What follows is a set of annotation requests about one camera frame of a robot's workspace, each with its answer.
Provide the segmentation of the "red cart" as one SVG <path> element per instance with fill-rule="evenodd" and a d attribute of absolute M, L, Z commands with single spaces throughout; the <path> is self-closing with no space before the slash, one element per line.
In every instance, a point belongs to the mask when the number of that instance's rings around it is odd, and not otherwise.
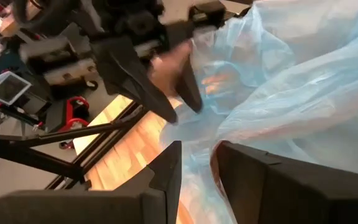
<path fill-rule="evenodd" d="M 89 103 L 82 96 L 74 96 L 66 100 L 65 104 L 65 121 L 59 128 L 59 132 L 79 129 L 89 125 L 88 118 Z"/>

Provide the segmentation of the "white framed tablet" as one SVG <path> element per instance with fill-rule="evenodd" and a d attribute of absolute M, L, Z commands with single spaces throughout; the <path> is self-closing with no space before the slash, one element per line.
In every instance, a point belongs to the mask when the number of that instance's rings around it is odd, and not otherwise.
<path fill-rule="evenodd" d="M 32 84 L 11 71 L 0 74 L 0 102 L 12 105 Z"/>

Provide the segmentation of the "blue bin liner bag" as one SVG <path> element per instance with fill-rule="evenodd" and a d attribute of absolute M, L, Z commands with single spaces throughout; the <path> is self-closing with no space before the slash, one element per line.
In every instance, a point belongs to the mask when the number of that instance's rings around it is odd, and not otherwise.
<path fill-rule="evenodd" d="M 235 224 L 209 161 L 222 140 L 358 173 L 358 0 L 261 0 L 193 41 L 203 109 L 176 108 L 180 200 L 193 224 Z"/>

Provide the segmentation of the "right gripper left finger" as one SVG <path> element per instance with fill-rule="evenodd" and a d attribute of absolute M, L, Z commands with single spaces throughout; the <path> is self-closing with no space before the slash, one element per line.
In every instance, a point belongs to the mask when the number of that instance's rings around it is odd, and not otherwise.
<path fill-rule="evenodd" d="M 176 224 L 181 142 L 114 190 L 23 190 L 0 197 L 0 224 Z"/>

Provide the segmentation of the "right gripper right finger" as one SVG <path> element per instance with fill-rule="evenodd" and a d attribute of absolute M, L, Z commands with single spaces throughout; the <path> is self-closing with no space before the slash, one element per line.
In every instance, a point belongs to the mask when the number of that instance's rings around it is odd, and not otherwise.
<path fill-rule="evenodd" d="M 358 224 L 358 174 L 221 141 L 211 168 L 238 224 Z"/>

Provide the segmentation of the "black rig frame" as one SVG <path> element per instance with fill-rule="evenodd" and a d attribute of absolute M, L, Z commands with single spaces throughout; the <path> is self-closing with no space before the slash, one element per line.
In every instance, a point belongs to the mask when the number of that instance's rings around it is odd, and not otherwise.
<path fill-rule="evenodd" d="M 0 158 L 56 174 L 56 178 L 48 184 L 48 189 L 56 189 L 68 178 L 70 181 L 63 188 L 70 189 L 78 182 L 83 183 L 85 175 L 147 112 L 142 105 L 132 102 L 109 123 L 28 138 L 0 135 Z M 32 149 L 33 146 L 94 134 L 96 138 L 80 152 L 73 162 L 67 162 Z"/>

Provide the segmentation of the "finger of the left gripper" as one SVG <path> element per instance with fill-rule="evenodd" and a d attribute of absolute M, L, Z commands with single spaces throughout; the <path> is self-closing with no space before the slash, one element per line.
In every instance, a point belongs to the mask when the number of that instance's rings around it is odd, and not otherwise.
<path fill-rule="evenodd" d="M 91 43 L 91 51 L 107 91 L 113 89 L 169 123 L 177 121 L 177 114 L 167 97 L 149 80 L 147 69 L 139 60 L 130 38 L 97 40 Z"/>
<path fill-rule="evenodd" d="M 175 91 L 194 112 L 201 111 L 203 102 L 189 56 L 185 59 L 178 75 Z"/>

